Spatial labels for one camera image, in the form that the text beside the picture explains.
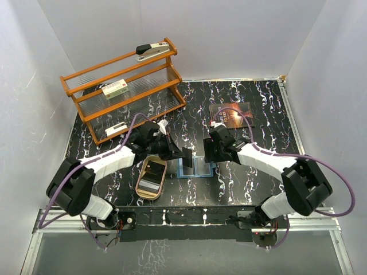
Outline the blue leather card holder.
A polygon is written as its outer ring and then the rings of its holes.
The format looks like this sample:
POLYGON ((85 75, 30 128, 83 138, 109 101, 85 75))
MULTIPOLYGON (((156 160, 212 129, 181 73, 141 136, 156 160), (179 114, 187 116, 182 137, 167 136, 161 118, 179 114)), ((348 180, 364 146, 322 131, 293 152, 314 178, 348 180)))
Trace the blue leather card holder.
POLYGON ((206 163, 203 156, 192 157, 193 167, 183 165, 182 159, 178 159, 177 178, 211 178, 214 174, 216 165, 214 163, 206 163))

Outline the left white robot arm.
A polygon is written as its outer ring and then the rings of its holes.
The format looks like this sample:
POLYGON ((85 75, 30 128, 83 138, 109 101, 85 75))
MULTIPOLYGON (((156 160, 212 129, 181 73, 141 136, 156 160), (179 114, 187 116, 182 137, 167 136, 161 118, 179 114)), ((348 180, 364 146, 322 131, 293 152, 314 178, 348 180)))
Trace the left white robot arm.
POLYGON ((111 150, 79 160, 65 158, 46 189, 50 203, 71 217, 87 215, 98 219, 107 229, 115 227, 119 219, 115 206, 93 195, 93 186, 107 175, 132 167, 149 155, 156 155, 160 160, 183 158, 184 153, 166 131, 166 123, 166 120, 146 121, 129 130, 123 143, 111 150))

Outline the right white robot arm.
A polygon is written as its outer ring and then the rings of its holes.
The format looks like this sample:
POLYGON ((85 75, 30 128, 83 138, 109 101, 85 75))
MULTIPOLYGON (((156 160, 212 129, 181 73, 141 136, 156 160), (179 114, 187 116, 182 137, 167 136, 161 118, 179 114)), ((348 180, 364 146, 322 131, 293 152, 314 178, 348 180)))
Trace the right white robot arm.
POLYGON ((280 216, 293 213, 309 216, 333 193, 316 161, 301 156, 278 156, 256 143, 235 139, 223 125, 210 130, 203 145, 207 163, 235 162, 283 183, 282 193, 266 198, 244 218, 235 218, 235 222, 269 227, 280 216))

